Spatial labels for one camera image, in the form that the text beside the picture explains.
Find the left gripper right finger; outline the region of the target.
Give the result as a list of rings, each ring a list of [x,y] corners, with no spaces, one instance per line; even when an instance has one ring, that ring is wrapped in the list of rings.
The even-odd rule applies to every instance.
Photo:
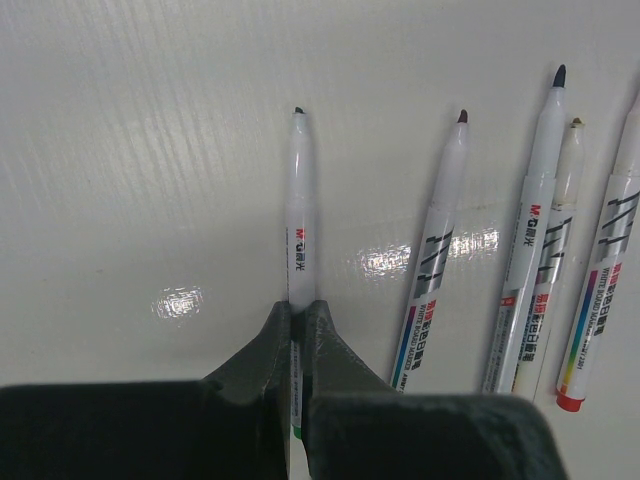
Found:
[[[402,394],[338,334],[325,301],[306,312],[302,439],[314,479],[565,479],[528,401]]]

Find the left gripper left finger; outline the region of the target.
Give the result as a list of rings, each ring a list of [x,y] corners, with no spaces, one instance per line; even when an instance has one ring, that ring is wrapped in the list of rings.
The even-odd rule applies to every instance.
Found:
[[[13,385],[1,391],[5,479],[285,479],[290,325],[260,332],[203,378]]]

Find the green whiteboard marker pen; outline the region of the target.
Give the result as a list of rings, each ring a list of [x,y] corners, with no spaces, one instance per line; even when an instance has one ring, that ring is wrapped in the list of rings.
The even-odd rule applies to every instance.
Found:
[[[303,362],[307,309],[316,300],[315,161],[311,128],[301,107],[292,114],[285,202],[287,298],[291,309],[291,426],[302,437]]]

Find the purple whiteboard marker pen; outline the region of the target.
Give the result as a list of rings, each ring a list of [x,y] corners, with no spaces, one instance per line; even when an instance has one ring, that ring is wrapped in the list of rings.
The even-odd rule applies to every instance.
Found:
[[[427,209],[403,327],[390,378],[391,387],[406,393],[419,378],[435,316],[439,290],[456,223],[468,154],[468,111],[460,111],[443,149],[434,192]]]

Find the red whiteboard marker pen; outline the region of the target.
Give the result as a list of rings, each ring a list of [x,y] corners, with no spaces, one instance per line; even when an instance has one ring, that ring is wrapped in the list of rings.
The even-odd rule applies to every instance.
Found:
[[[630,108],[609,176],[588,268],[556,384],[556,404],[571,413],[586,398],[639,207],[639,102]]]

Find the blue whiteboard marker pen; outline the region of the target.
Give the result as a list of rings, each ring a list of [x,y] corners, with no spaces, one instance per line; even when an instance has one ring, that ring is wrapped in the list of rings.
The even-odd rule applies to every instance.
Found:
[[[538,116],[497,311],[482,391],[512,391],[541,259],[566,118],[566,66],[560,65]]]

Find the yellow whiteboard marker pen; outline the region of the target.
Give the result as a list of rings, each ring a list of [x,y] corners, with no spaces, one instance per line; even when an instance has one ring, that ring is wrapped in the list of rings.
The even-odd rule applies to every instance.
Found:
[[[552,330],[552,306],[559,292],[563,263],[577,211],[585,159],[584,133],[585,122],[574,118],[560,152],[556,187],[512,386],[513,394],[529,401],[535,398],[538,389]]]

